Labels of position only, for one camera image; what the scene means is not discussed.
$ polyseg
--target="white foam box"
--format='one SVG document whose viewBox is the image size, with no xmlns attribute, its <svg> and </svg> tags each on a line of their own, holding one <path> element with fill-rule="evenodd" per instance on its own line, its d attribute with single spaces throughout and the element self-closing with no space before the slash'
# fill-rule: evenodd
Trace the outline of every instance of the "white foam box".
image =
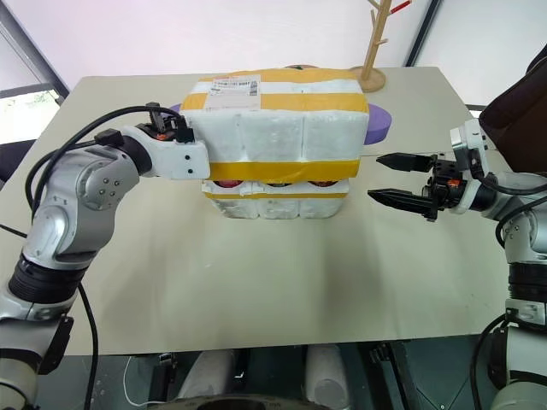
<svg viewBox="0 0 547 410">
<path fill-rule="evenodd" d="M 215 208 L 228 218 L 246 219 L 329 218 L 342 207 L 349 191 L 348 179 L 330 186 L 310 182 L 271 186 L 244 181 L 232 188 L 223 188 L 213 181 L 202 183 L 202 192 Z"/>
<path fill-rule="evenodd" d="M 213 180 L 338 180 L 358 171 L 368 104 L 347 70 L 279 68 L 204 78 L 180 107 L 207 145 Z M 306 168 L 314 162 L 321 162 L 322 178 Z"/>
</svg>

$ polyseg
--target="purple object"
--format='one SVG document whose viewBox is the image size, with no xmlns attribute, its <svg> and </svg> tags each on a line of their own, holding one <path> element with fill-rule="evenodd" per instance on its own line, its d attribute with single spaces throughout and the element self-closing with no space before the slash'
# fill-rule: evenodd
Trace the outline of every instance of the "purple object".
<svg viewBox="0 0 547 410">
<path fill-rule="evenodd" d="M 179 112 L 180 110 L 180 104 L 177 104 L 177 105 L 173 105 L 172 107 L 169 107 L 170 109 L 172 109 L 173 111 L 176 111 L 177 113 Z M 165 113 L 161 113 L 161 116 L 163 118 L 167 118 L 169 116 L 169 114 L 165 114 Z"/>
<path fill-rule="evenodd" d="M 390 130 L 391 115 L 383 108 L 374 104 L 368 105 L 368 129 L 365 136 L 365 145 L 384 141 Z"/>
</svg>

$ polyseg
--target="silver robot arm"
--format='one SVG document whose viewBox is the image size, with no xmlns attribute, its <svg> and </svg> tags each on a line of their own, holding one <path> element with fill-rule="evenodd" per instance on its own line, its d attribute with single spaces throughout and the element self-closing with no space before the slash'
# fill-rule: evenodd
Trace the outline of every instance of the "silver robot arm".
<svg viewBox="0 0 547 410">
<path fill-rule="evenodd" d="M 139 177 L 206 179 L 203 142 L 182 142 L 168 120 L 101 133 L 107 145 L 55 165 L 11 279 L 0 288 L 0 408 L 33 408 L 37 375 L 54 370 L 85 271 L 114 232 L 115 211 Z"/>
<path fill-rule="evenodd" d="M 387 206 L 435 220 L 438 211 L 480 211 L 498 221 L 497 240 L 509 264 L 505 320 L 494 331 L 491 381 L 501 389 L 495 410 L 546 408 L 547 403 L 547 179 L 530 173 L 490 173 L 477 120 L 450 132 L 456 161 L 436 155 L 389 154 L 378 162 L 400 171 L 430 172 L 422 196 L 371 190 Z"/>
</svg>

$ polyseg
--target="dark brown chair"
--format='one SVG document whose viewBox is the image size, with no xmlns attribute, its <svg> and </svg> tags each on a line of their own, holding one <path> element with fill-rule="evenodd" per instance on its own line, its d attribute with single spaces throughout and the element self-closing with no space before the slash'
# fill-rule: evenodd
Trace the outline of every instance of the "dark brown chair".
<svg viewBox="0 0 547 410">
<path fill-rule="evenodd" d="M 547 46 L 479 122 L 513 171 L 547 173 Z"/>
</svg>

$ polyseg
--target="beige table top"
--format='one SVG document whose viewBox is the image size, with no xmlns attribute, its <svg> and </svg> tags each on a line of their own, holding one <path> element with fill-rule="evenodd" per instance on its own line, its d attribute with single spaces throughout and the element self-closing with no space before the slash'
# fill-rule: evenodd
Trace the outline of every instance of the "beige table top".
<svg viewBox="0 0 547 410">
<path fill-rule="evenodd" d="M 436 67 L 381 70 L 387 78 L 385 86 L 367 94 L 367 99 L 391 114 L 391 127 L 384 141 L 364 146 L 362 154 L 452 151 L 450 130 L 473 116 L 440 70 Z M 487 142 L 495 149 L 490 139 Z"/>
<path fill-rule="evenodd" d="M 390 71 L 403 75 L 407 69 Z M 28 230 L 23 182 L 46 151 L 113 108 L 150 100 L 174 103 L 199 77 L 83 79 L 0 191 L 0 222 Z M 128 117 L 110 126 L 145 119 Z M 424 122 L 416 122 L 416 132 Z M 390 134 L 390 151 L 410 150 L 404 141 L 397 146 L 402 136 Z M 488 156 L 494 171 L 508 169 L 496 151 Z M 382 187 L 418 192 L 425 180 L 424 174 L 397 173 L 374 157 L 363 157 L 350 196 L 329 220 L 230 220 L 213 209 L 197 181 L 142 179 L 120 205 L 114 237 L 84 279 L 100 352 L 481 331 L 501 312 L 507 294 L 508 268 L 494 238 L 495 223 L 476 213 L 446 212 L 437 223 L 426 223 L 366 196 L 366 190 Z M 0 231 L 5 278 L 13 272 L 21 244 Z M 89 354 L 91 337 L 80 301 L 71 314 L 76 323 L 67 353 Z"/>
</svg>

